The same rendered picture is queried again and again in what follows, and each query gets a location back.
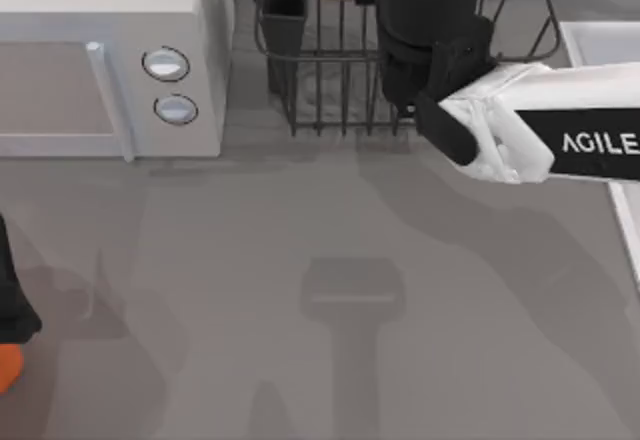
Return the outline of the orange object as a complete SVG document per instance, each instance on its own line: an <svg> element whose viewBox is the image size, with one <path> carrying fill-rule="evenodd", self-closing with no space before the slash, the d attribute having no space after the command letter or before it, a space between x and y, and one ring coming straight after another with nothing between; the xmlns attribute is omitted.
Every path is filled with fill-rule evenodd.
<svg viewBox="0 0 640 440"><path fill-rule="evenodd" d="M24 368L21 345L0 344L0 395L5 394L19 379Z"/></svg>

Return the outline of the large round microwave knob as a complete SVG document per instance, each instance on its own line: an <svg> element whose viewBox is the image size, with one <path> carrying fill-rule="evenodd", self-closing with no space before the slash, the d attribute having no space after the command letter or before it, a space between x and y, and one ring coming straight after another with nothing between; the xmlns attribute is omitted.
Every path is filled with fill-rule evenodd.
<svg viewBox="0 0 640 440"><path fill-rule="evenodd" d="M142 55L144 71L160 82L179 82L190 72L190 62L181 51L162 46Z"/></svg>

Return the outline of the white sink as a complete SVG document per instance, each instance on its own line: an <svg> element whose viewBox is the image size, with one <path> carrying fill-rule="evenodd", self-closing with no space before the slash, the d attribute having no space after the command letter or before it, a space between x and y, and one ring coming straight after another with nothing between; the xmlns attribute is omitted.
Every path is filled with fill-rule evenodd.
<svg viewBox="0 0 640 440"><path fill-rule="evenodd" d="M562 22L572 66L640 61L640 21ZM608 190L640 294L640 185L609 182Z"/></svg>

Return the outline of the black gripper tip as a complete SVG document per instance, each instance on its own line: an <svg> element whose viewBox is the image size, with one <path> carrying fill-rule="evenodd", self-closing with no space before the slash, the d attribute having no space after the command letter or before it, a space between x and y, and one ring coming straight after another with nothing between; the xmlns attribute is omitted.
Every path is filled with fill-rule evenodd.
<svg viewBox="0 0 640 440"><path fill-rule="evenodd" d="M16 273L6 222L0 214L0 344L25 345L42 326Z"/></svg>

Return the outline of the microwave oven door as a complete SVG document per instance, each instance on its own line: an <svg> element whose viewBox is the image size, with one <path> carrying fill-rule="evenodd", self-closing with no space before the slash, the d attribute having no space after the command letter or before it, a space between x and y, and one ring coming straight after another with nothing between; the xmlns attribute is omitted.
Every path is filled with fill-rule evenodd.
<svg viewBox="0 0 640 440"><path fill-rule="evenodd" d="M117 157L84 42L0 42L1 157Z"/></svg>

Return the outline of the small round microwave knob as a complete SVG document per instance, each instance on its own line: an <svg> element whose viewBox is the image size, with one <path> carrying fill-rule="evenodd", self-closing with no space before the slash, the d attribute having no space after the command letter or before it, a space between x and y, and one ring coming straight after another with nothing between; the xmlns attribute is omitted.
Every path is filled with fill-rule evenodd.
<svg viewBox="0 0 640 440"><path fill-rule="evenodd" d="M188 125L199 114L198 106L192 99L178 94L156 99L153 109L160 120L174 126Z"/></svg>

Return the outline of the pale microwave oven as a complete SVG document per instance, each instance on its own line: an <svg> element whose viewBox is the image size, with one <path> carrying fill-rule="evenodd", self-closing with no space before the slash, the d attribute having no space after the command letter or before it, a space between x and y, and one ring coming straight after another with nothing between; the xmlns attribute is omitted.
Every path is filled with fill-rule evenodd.
<svg viewBox="0 0 640 440"><path fill-rule="evenodd" d="M221 150L235 27L234 0L0 0L0 42L103 43L124 96L136 158L214 158ZM162 46L190 62L179 82L160 82L142 55ZM154 102L184 95L198 117L169 125Z"/></svg>

